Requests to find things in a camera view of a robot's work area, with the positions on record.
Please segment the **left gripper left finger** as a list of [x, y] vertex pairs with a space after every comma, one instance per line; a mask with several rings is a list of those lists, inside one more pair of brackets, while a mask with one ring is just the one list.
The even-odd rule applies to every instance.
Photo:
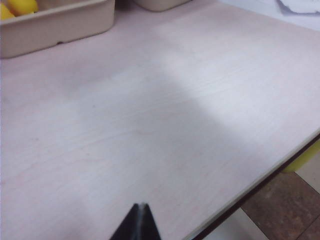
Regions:
[[135, 203], [117, 227], [110, 240], [139, 240], [141, 238], [142, 209]]

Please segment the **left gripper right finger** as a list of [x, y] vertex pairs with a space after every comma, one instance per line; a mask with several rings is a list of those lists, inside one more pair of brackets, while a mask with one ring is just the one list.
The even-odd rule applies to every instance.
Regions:
[[151, 208], [147, 203], [141, 203], [138, 206], [136, 227], [137, 240], [161, 239]]

